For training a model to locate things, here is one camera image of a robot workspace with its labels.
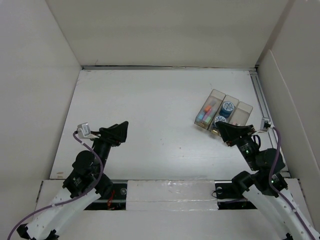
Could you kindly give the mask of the pink highlighter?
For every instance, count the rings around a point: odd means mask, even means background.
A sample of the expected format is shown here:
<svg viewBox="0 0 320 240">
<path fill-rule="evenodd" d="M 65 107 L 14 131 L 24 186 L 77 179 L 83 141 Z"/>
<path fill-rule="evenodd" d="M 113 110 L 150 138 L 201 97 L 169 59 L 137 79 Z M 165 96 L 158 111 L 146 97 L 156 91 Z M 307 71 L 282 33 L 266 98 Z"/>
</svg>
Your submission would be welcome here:
<svg viewBox="0 0 320 240">
<path fill-rule="evenodd" d="M 207 112 L 204 114 L 202 120 L 203 120 L 203 121 L 207 121 L 207 119 L 208 119 L 209 117 L 211 117 L 211 111 L 207 111 Z"/>
</svg>

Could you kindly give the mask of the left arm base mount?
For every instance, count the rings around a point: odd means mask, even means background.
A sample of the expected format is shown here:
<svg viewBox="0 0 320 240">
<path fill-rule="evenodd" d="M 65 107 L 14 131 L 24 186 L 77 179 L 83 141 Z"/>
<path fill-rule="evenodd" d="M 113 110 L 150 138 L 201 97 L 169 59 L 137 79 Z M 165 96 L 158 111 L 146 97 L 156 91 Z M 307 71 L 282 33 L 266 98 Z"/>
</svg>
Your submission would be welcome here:
<svg viewBox="0 0 320 240">
<path fill-rule="evenodd" d="M 108 195 L 96 200 L 93 205 L 97 210 L 118 211 L 126 209 L 128 193 L 127 180 L 113 180 L 113 186 Z"/>
</svg>

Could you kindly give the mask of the green highlighter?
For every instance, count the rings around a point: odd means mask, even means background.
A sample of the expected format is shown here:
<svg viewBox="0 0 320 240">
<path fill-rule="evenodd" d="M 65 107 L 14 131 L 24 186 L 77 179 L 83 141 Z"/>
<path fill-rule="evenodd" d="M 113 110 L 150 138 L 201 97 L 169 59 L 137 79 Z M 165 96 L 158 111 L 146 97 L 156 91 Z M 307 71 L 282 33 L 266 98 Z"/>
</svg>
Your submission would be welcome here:
<svg viewBox="0 0 320 240">
<path fill-rule="evenodd" d="M 211 118 L 211 117 L 207 117 L 207 118 L 203 121 L 203 124 L 204 124 L 204 125 L 209 125 L 211 121 L 212 121 L 212 118 Z"/>
</svg>

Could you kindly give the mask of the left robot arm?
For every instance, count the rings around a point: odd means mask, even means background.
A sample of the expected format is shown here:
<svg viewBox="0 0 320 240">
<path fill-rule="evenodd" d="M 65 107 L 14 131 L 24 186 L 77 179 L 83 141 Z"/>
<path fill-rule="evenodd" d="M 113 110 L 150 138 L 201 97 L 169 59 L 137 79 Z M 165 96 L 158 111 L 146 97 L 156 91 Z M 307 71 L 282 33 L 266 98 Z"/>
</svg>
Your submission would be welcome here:
<svg viewBox="0 0 320 240">
<path fill-rule="evenodd" d="M 31 214 L 34 219 L 20 223 L 16 232 L 26 240 L 57 240 L 90 204 L 107 198 L 113 182 L 104 173 L 111 148 L 126 142 L 129 122 L 91 131 L 88 123 L 77 126 L 72 136 L 85 150 L 79 152 L 72 171 L 49 205 Z"/>
</svg>

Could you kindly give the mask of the orange highlighter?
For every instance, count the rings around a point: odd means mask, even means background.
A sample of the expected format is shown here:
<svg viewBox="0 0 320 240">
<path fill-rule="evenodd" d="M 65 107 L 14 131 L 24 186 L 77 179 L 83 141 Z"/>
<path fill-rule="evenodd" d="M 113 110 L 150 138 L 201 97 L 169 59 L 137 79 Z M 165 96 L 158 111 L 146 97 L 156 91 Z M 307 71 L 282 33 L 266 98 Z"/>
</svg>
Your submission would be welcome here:
<svg viewBox="0 0 320 240">
<path fill-rule="evenodd" d="M 204 112 L 207 113 L 209 111 L 211 111 L 212 107 L 216 104 L 216 101 L 213 100 L 211 101 L 205 108 L 204 108 Z"/>
</svg>

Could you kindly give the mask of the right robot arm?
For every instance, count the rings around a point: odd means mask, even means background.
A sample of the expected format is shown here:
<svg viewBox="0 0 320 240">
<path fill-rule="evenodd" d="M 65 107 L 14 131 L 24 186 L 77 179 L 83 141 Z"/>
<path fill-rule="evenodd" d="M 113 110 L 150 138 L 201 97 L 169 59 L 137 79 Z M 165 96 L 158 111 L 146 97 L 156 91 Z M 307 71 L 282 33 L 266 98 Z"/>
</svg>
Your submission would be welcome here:
<svg viewBox="0 0 320 240">
<path fill-rule="evenodd" d="M 251 202 L 282 240 L 318 240 L 320 234 L 307 220 L 288 188 L 281 146 L 261 150 L 261 138 L 253 125 L 218 121 L 216 127 L 227 146 L 237 146 L 253 173 L 242 171 L 232 178 L 231 191 Z"/>
</svg>

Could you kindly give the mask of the blue highlighter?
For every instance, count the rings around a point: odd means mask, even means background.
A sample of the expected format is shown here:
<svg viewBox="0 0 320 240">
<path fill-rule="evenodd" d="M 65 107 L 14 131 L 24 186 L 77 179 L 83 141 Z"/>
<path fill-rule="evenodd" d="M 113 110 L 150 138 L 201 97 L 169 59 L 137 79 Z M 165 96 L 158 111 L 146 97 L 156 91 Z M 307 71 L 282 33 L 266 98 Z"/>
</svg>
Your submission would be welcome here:
<svg viewBox="0 0 320 240">
<path fill-rule="evenodd" d="M 202 121 L 203 120 L 203 117 L 204 117 L 204 114 L 203 113 L 200 113 L 198 116 L 197 116 L 197 119 L 199 121 Z"/>
</svg>

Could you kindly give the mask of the blue patterned tape roll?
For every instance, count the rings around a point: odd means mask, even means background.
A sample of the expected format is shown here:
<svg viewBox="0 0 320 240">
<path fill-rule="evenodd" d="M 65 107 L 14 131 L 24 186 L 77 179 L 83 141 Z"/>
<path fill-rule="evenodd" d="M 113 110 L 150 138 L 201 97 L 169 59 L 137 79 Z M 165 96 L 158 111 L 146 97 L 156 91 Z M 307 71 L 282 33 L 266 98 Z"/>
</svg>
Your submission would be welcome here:
<svg viewBox="0 0 320 240">
<path fill-rule="evenodd" d="M 211 125 L 212 129 L 217 129 L 217 128 L 218 128 L 218 127 L 217 127 L 217 123 L 218 123 L 218 122 L 226 123 L 227 120 L 226 120 L 226 118 L 225 118 L 224 116 L 222 116 L 222 115 L 216 116 L 216 117 L 214 118 L 214 120 L 212 121 L 212 125 Z"/>
</svg>

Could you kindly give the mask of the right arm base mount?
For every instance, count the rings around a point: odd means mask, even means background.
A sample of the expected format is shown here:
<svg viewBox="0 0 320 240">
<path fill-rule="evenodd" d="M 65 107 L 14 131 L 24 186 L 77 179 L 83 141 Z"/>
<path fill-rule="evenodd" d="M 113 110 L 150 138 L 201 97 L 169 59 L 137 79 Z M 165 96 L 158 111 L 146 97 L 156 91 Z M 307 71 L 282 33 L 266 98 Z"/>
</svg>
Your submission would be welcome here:
<svg viewBox="0 0 320 240">
<path fill-rule="evenodd" d="M 255 210 L 256 207 L 237 192 L 231 180 L 215 180 L 211 196 L 217 200 L 218 210 Z"/>
</svg>

